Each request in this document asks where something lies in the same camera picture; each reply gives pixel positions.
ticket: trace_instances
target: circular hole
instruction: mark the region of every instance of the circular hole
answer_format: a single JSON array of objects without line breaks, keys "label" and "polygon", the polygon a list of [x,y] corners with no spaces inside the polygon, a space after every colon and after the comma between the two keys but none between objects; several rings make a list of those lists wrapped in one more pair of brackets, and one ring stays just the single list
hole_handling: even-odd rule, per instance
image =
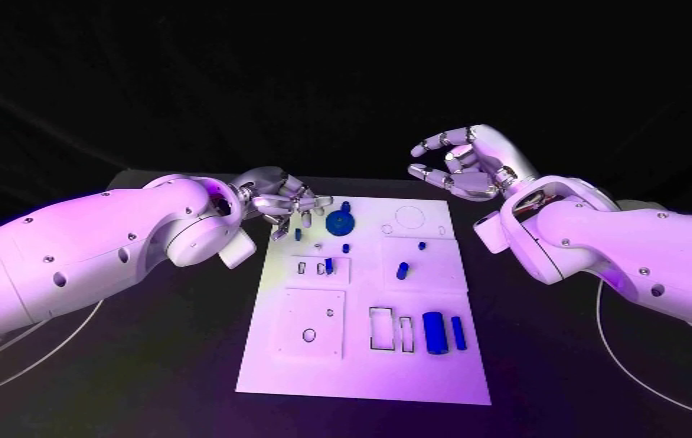
[{"label": "circular hole", "polygon": [[58,272],[55,275],[54,275],[54,283],[57,284],[57,286],[60,286],[61,288],[68,284],[68,279],[65,278],[65,275]]},{"label": "circular hole", "polygon": [[318,333],[315,332],[315,330],[312,328],[309,328],[303,332],[303,340],[306,340],[308,343],[312,343],[315,341],[316,336],[318,336]]},{"label": "circular hole", "polygon": [[667,292],[667,287],[659,283],[652,286],[652,295],[658,298]]},{"label": "circular hole", "polygon": [[123,263],[130,261],[130,252],[124,248],[119,250],[119,258]]}]

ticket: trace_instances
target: table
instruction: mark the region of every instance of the table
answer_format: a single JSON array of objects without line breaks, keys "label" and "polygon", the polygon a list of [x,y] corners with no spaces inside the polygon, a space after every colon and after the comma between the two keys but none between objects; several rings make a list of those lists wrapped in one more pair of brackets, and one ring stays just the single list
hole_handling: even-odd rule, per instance
[{"label": "table", "polygon": [[[127,170],[110,189],[142,187],[169,173]],[[270,234],[270,225],[256,219],[244,228],[257,253],[236,270],[217,258],[188,268],[165,262],[137,286],[106,300],[55,356],[0,388],[2,436],[688,434],[692,413],[649,393],[607,355],[594,319],[597,278],[579,274],[547,286],[511,252],[488,252],[472,224],[498,209],[499,200],[466,202],[414,180],[302,179],[321,194],[447,200],[494,406],[236,393]],[[3,353],[0,369],[41,357],[90,311],[50,322],[22,349]],[[692,392],[685,395],[692,389],[690,326],[629,304],[610,290],[603,314],[623,361],[692,402]],[[661,341],[642,346],[643,339]]]}]

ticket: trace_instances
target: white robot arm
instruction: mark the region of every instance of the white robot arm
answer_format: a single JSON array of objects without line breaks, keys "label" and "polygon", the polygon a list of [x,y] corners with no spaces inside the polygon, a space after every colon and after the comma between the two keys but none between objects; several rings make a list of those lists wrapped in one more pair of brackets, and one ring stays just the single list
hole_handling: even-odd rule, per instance
[{"label": "white robot arm", "polygon": [[447,145],[450,172],[413,164],[413,176],[499,211],[475,230],[491,252],[512,250],[547,284],[580,271],[599,276],[635,303],[692,322],[692,217],[656,208],[622,211],[577,178],[538,175],[508,138],[488,125],[447,131],[413,149],[414,157]]},{"label": "white robot arm", "polygon": [[263,167],[231,183],[169,175],[42,208],[0,227],[0,334],[94,304],[166,259],[182,267],[218,254],[236,268],[256,251],[243,221],[263,214],[277,240],[293,212],[309,227],[332,201]]}]

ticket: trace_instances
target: blue block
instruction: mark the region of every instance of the blue block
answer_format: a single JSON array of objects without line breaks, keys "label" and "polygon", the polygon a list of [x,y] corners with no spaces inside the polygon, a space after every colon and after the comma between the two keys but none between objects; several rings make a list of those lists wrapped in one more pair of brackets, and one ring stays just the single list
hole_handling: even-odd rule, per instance
[{"label": "blue block", "polygon": [[432,355],[445,355],[450,352],[447,335],[445,333],[445,319],[439,311],[423,314],[423,327],[426,329],[426,345]]},{"label": "blue block", "polygon": [[400,269],[397,270],[397,278],[404,280],[407,278],[409,273],[409,263],[401,263]]},{"label": "blue block", "polygon": [[466,350],[465,330],[462,329],[462,318],[452,317],[452,327],[455,328],[455,341],[458,342],[458,350]]}]

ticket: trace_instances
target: black curtain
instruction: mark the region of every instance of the black curtain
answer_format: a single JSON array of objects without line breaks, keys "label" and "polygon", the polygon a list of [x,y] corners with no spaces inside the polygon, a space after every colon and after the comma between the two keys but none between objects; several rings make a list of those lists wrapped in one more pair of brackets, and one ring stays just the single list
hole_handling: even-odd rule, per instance
[{"label": "black curtain", "polygon": [[124,168],[407,178],[475,123],[544,174],[691,209],[690,3],[0,0],[3,217]]}]

